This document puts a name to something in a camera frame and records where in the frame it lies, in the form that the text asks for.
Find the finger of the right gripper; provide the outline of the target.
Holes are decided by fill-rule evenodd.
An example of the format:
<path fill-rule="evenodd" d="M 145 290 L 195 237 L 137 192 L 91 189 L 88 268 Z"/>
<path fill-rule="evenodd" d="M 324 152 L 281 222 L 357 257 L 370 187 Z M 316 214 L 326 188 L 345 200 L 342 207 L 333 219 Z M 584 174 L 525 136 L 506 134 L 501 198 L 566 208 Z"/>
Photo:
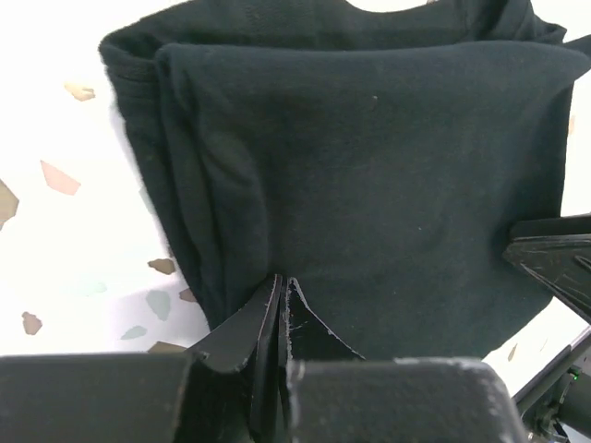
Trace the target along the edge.
<path fill-rule="evenodd" d="M 520 221 L 503 257 L 590 320 L 590 216 Z"/>

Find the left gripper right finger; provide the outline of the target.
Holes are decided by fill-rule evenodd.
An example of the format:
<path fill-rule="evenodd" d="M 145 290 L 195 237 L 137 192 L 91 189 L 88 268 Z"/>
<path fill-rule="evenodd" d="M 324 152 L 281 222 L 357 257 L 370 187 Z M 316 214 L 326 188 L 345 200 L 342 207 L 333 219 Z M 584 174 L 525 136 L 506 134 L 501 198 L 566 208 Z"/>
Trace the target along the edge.
<path fill-rule="evenodd" d="M 525 442 L 495 371 L 474 359 L 364 360 L 285 292 L 288 436 L 292 442 Z"/>

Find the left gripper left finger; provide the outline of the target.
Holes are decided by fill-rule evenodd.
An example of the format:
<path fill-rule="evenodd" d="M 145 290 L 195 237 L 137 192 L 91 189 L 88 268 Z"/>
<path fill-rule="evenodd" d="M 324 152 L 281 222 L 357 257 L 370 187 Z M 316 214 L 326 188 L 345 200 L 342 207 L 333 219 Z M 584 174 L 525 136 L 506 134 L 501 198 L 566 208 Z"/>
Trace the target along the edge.
<path fill-rule="evenodd" d="M 5 357 L 5 442 L 279 442 L 283 279 L 180 353 Z"/>

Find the black t shirt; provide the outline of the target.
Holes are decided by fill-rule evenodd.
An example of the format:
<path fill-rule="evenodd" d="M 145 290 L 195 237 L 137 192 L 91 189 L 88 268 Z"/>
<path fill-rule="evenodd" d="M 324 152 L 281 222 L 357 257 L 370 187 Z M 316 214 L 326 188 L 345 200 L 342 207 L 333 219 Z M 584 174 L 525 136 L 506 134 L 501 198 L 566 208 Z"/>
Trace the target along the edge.
<path fill-rule="evenodd" d="M 281 273 L 363 356 L 483 357 L 551 300 L 502 253 L 561 212 L 564 36 L 527 1 L 188 1 L 99 51 L 211 328 Z"/>

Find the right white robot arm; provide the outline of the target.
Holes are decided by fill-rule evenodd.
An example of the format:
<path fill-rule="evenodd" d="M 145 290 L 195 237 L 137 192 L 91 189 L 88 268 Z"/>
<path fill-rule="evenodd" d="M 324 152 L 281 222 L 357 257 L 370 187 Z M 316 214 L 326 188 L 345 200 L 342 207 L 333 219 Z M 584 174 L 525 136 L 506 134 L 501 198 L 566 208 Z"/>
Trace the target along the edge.
<path fill-rule="evenodd" d="M 590 215 L 520 221 L 503 257 L 590 320 Z M 532 442 L 568 442 L 567 425 L 590 436 L 590 332 L 586 331 L 514 396 Z"/>

